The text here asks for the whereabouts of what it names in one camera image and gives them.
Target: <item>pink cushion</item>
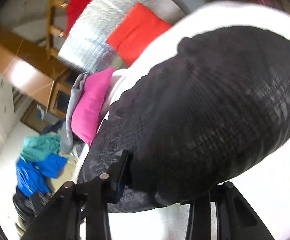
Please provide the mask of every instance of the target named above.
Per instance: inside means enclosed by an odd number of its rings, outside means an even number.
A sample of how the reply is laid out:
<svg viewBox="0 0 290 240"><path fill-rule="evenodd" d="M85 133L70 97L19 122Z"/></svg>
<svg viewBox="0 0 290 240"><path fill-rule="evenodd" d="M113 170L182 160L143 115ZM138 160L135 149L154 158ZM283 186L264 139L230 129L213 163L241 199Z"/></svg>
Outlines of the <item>pink cushion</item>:
<svg viewBox="0 0 290 240"><path fill-rule="evenodd" d="M104 97L114 68L107 68L86 78L84 89L72 115L71 127L82 141L91 145L98 126Z"/></svg>

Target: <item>silver foil sheet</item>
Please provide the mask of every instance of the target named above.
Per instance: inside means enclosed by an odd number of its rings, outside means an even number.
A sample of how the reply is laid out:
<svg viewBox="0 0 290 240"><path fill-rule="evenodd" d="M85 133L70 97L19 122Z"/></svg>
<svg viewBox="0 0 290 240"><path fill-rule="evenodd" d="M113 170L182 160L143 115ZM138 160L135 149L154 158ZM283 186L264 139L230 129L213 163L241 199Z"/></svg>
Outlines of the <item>silver foil sheet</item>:
<svg viewBox="0 0 290 240"><path fill-rule="evenodd" d="M135 3L171 25L185 16L172 0L91 0L72 27L59 59L81 72L121 68L124 63L105 41Z"/></svg>

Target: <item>teal cloth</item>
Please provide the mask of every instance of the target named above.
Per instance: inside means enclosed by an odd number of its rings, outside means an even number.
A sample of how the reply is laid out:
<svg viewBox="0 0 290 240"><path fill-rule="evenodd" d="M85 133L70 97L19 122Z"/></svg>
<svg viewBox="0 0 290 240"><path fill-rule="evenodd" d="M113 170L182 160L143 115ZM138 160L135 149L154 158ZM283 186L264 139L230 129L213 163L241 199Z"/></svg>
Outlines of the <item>teal cloth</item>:
<svg viewBox="0 0 290 240"><path fill-rule="evenodd" d="M50 154L57 154L59 150L59 134L31 136L24 139L20 157L26 162L39 162L45 160Z"/></svg>

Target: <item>dark gray cloth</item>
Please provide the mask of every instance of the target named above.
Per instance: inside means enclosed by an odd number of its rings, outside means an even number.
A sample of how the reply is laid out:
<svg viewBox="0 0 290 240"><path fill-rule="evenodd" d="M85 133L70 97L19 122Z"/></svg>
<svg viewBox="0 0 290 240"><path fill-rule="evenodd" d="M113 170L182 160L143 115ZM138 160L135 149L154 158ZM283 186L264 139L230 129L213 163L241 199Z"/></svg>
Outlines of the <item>dark gray cloth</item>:
<svg viewBox="0 0 290 240"><path fill-rule="evenodd" d="M61 152L65 154L69 154L73 149L73 134L71 128L72 115L81 97L85 80L88 76L88 72L79 74L71 89L71 97L66 111L66 120L60 130L60 148Z"/></svg>
<svg viewBox="0 0 290 240"><path fill-rule="evenodd" d="M255 27L221 28L184 38L175 57L111 105L78 182L128 149L132 183L109 211L143 211L197 198L289 138L290 41Z"/></svg>

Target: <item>white bed sheet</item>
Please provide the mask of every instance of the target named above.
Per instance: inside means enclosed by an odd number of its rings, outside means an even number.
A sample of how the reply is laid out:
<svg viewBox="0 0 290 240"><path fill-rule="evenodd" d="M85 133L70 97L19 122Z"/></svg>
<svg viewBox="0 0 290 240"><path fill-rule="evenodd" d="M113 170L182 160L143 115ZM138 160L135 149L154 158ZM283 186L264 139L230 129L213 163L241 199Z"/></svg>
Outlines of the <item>white bed sheet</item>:
<svg viewBox="0 0 290 240"><path fill-rule="evenodd" d="M112 88L102 112L132 88L149 70L177 53L183 37L226 26L254 26L271 30L290 40L290 15L281 11L240 2L207 4L187 16L153 41L126 70L114 73ZM87 156L88 146L77 164L73 181ZM231 179L265 223L276 240L290 239L290 140L275 153L240 176ZM184 239L189 207L175 204L167 208L131 214L110 214L113 239Z"/></svg>

